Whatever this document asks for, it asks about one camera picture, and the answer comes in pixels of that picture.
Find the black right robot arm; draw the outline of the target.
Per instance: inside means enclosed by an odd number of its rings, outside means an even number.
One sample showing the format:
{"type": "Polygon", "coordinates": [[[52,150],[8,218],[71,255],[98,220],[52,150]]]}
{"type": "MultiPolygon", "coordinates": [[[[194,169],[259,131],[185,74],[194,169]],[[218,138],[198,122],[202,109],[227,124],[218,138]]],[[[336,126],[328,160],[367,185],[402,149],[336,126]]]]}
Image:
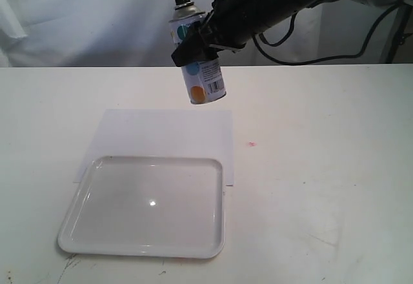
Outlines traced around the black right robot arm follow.
{"type": "MultiPolygon", "coordinates": [[[[295,19],[298,12],[324,3],[339,0],[214,0],[212,11],[204,20],[190,26],[183,42],[176,47],[171,57],[178,67],[194,61],[209,61],[217,58],[223,50],[237,52],[253,41],[260,54],[279,65],[285,61],[267,54],[262,45],[270,43],[263,33],[274,25],[288,19],[295,19]]],[[[349,54],[349,59],[361,57],[380,22],[402,5],[411,5],[412,0],[351,0],[385,11],[371,26],[358,53],[349,54]]]]}

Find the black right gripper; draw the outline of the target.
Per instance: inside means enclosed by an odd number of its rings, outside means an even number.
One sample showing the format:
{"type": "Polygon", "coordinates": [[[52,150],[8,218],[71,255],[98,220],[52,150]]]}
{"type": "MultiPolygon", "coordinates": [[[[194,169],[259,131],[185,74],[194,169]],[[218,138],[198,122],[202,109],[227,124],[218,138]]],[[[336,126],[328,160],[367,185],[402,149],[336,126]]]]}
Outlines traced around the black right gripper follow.
{"type": "Polygon", "coordinates": [[[210,16],[190,25],[184,40],[172,52],[177,67],[213,61],[217,50],[238,51],[257,35],[258,0],[214,0],[210,16]]]}

